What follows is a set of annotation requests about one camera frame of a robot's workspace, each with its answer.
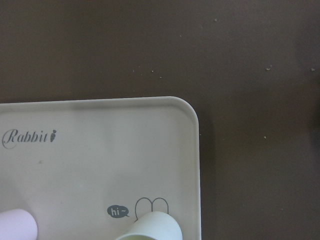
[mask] cup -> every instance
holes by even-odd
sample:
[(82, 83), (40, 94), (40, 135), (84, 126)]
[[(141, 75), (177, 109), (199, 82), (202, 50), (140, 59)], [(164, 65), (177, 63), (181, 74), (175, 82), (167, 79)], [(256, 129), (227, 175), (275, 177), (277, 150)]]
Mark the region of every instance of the cup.
[(139, 218), (116, 240), (182, 240), (182, 232), (172, 216), (153, 211)]
[(38, 227), (32, 215), (22, 209), (0, 213), (0, 240), (36, 240)]

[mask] dark brown surface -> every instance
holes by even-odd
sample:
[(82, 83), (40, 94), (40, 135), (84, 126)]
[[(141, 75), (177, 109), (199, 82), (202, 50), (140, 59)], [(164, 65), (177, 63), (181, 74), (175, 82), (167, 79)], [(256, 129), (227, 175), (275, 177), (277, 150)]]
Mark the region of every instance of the dark brown surface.
[(320, 239), (319, 80), (316, 0), (0, 3), (1, 103), (194, 107), (204, 240)]

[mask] rabbit ear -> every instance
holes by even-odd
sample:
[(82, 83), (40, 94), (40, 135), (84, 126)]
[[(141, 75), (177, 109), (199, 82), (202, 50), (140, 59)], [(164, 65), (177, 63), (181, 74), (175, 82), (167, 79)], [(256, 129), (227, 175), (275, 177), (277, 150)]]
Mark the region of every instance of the rabbit ear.
[(157, 197), (152, 201), (152, 211), (160, 211), (169, 214), (168, 202), (162, 197)]
[(138, 220), (138, 218), (142, 217), (143, 215), (152, 212), (153, 210), (152, 204), (153, 204), (152, 201), (147, 197), (142, 197), (138, 201), (136, 201), (136, 204), (134, 207), (136, 221)]

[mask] speech bubble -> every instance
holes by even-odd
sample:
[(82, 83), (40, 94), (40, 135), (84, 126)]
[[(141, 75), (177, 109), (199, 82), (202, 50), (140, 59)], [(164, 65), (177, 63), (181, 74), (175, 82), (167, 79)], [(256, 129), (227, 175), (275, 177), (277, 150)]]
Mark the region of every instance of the speech bubble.
[(125, 216), (128, 216), (129, 209), (125, 206), (119, 206), (119, 205), (112, 205), (108, 207), (107, 213), (115, 219), (123, 218)]

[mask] tray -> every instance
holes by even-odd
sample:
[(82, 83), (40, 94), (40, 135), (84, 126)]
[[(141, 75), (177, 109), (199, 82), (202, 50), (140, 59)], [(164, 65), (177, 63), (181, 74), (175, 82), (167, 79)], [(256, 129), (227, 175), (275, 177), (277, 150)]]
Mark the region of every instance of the tray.
[(0, 212), (22, 208), (38, 240), (113, 240), (168, 212), (201, 239), (199, 126), (171, 97), (0, 104)]

